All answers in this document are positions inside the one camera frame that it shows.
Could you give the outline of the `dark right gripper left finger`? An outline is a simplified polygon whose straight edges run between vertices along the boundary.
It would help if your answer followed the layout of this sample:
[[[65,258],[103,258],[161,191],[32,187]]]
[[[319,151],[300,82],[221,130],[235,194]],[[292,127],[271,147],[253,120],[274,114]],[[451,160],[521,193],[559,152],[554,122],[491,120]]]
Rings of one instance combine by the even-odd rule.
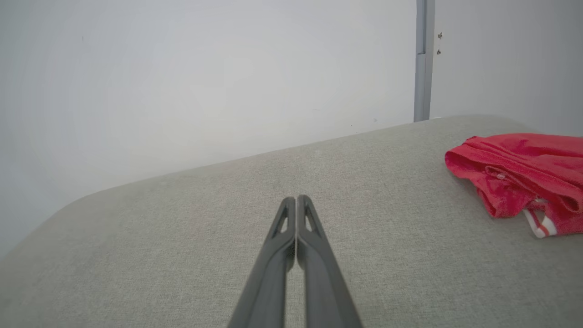
[[[296,249],[296,200],[282,200],[228,324],[229,328],[283,328],[286,276]]]

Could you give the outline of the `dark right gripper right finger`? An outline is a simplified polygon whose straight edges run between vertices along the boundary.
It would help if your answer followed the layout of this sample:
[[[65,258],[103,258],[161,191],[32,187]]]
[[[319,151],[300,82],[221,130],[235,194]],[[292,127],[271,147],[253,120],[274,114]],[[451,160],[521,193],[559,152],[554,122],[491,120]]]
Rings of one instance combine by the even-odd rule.
[[[297,259],[305,277],[306,327],[361,328],[341,269],[307,195],[297,198]]]

